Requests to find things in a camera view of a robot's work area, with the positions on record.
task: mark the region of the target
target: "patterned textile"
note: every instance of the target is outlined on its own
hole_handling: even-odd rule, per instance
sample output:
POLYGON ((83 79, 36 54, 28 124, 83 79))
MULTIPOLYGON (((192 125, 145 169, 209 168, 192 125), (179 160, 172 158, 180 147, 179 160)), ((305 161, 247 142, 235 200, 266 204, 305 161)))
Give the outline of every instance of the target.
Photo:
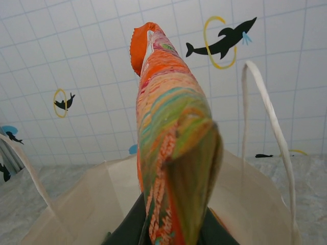
POLYGON ((194 245, 218 175, 223 145, 206 97, 162 29, 134 29, 131 64, 137 168, 153 244, 194 245))

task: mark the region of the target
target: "blue shape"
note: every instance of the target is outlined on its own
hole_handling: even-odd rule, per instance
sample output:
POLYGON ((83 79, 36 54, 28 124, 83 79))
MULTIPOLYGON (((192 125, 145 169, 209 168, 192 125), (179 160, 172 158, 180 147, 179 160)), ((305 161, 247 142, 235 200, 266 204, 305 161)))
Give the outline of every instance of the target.
POLYGON ((129 148, 128 151, 129 151, 129 154, 130 154, 130 155, 136 154, 136 152, 137 152, 137 144, 132 145, 132 146, 129 148))
POLYGON ((245 32, 243 32, 242 35, 243 35, 242 44, 246 42, 246 45, 249 45, 248 41, 252 42, 251 38, 245 32))
POLYGON ((2 130, 6 132, 11 132, 13 135, 18 133, 18 129, 13 126, 2 126, 2 130))

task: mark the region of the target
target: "black dolphin silhouette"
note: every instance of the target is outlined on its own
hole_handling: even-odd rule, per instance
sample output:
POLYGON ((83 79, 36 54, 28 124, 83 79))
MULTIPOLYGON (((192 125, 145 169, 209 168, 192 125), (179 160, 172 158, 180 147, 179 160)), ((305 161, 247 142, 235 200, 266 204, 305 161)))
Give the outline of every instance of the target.
MULTIPOLYGON (((72 106, 74 97, 75 97, 75 94, 72 95, 72 93, 71 93, 71 98, 67 101, 67 110, 69 107, 72 106)), ((55 101, 55 105, 58 106, 60 109, 63 109, 63 110, 65 109, 65 101, 61 101, 61 102, 55 101)))
MULTIPOLYGON (((250 31, 255 21, 256 18, 239 24, 235 29, 230 27, 222 29, 219 32, 218 37, 222 35, 225 35, 225 37, 209 46, 210 53, 212 55, 220 53, 220 59, 224 58, 228 53, 228 50, 242 40, 243 32, 248 33, 248 31, 250 31)), ((186 43, 186 46, 188 48, 186 57, 190 56, 192 53, 208 55, 206 47, 194 48, 192 44, 188 42, 186 43)))

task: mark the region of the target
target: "white surface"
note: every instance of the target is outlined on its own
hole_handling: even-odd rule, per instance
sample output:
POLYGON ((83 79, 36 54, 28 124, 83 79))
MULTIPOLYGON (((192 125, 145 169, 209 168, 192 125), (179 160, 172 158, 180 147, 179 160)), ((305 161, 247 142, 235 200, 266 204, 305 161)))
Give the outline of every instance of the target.
MULTIPOLYGON (((240 78, 249 59, 267 81, 290 148, 327 153, 326 9, 325 0, 0 0, 0 126, 17 127, 26 154, 44 165, 128 156, 137 141, 138 90, 130 38, 133 28, 152 21, 199 81, 229 151, 241 153, 240 78), (237 62, 226 70, 214 68, 207 56, 185 58, 186 42, 204 46, 204 22, 212 15, 233 28, 258 17, 249 31, 252 43, 237 44, 237 62), (68 97, 76 94, 64 119, 53 109, 57 88, 68 97), (99 139, 105 136, 110 144, 99 139), (61 150, 53 148, 55 141, 61 150)), ((209 43, 217 41, 223 27, 218 21, 209 25, 209 43)), ((231 58, 229 52, 219 63, 231 58)), ((253 109, 247 155, 279 154, 258 90, 249 84, 253 109)))
MULTIPOLYGON (((288 205, 288 181, 281 158, 251 158, 249 162, 273 180, 288 205)), ((296 156, 292 157, 292 163, 297 186, 297 224, 302 244, 324 245, 327 242, 327 225, 324 220, 327 213, 326 161, 318 156, 296 156)), ((90 167, 91 165, 46 166, 37 167, 37 172, 49 195, 55 199, 72 187, 90 167)), ((18 244, 45 208, 45 202, 26 169, 3 184, 0 187, 0 244, 18 244)))

